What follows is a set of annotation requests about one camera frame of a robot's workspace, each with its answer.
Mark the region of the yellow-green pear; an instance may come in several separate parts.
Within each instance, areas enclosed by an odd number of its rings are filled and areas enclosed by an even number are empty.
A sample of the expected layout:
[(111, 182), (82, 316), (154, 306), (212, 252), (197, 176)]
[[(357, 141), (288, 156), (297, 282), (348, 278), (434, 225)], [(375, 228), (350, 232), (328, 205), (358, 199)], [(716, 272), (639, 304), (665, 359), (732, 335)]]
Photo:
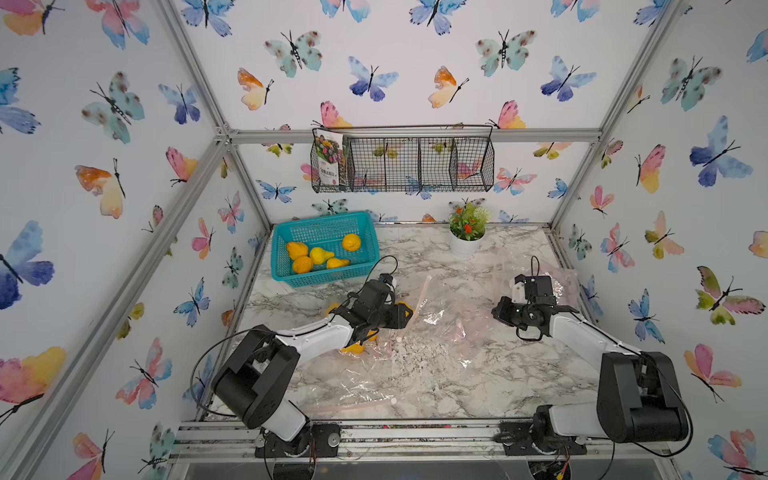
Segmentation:
[(335, 253), (321, 247), (314, 247), (309, 251), (309, 257), (314, 265), (319, 266), (325, 264), (331, 258), (334, 258)]

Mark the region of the yellow pear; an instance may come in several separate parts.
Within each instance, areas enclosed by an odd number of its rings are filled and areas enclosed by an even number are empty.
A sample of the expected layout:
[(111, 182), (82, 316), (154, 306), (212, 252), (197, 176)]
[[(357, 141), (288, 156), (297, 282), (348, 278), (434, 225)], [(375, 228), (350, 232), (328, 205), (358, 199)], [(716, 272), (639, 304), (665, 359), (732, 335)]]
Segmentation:
[(309, 273), (313, 268), (314, 262), (309, 256), (297, 257), (292, 263), (292, 271), (297, 275)]

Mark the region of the orange pear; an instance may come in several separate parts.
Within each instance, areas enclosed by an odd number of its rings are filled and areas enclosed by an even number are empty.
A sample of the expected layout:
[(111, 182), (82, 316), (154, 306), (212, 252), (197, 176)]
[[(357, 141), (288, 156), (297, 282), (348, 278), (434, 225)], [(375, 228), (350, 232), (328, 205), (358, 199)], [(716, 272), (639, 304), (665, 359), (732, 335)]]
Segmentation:
[(288, 242), (286, 250), (292, 261), (309, 255), (309, 247), (302, 242)]

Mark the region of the clear zip-top bag with pears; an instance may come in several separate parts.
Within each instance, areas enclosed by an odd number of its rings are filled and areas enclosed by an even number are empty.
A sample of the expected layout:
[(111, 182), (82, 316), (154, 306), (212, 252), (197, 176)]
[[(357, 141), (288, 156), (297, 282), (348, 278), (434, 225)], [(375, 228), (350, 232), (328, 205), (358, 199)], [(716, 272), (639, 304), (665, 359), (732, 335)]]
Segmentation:
[(524, 302), (522, 282), (519, 275), (547, 277), (552, 285), (553, 295), (560, 306), (580, 308), (578, 276), (574, 269), (561, 268), (533, 255), (498, 251), (497, 263), (492, 273), (492, 295), (510, 296)]

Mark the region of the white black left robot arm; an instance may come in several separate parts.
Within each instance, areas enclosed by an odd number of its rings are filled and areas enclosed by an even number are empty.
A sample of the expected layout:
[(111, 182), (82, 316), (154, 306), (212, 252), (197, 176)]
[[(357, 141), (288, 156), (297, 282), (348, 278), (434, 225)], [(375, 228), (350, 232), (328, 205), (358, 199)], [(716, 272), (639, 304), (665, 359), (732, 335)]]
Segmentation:
[(367, 280), (328, 315), (298, 329), (250, 329), (212, 378), (212, 393), (247, 428), (291, 443), (309, 435), (309, 418), (285, 398), (296, 368), (332, 351), (363, 345), (381, 330), (405, 328), (413, 310), (396, 298), (390, 273)]

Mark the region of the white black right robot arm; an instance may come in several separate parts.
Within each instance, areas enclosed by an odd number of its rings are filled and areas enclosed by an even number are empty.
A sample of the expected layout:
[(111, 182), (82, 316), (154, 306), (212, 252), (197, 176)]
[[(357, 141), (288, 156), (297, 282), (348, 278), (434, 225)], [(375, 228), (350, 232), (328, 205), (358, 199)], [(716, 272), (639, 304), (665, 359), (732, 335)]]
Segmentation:
[(552, 450), (579, 437), (638, 446), (692, 439), (693, 421), (669, 357), (633, 348), (560, 304), (549, 276), (518, 275), (511, 286), (493, 318), (521, 340), (559, 341), (598, 373), (595, 401), (537, 408), (531, 427), (537, 447)]

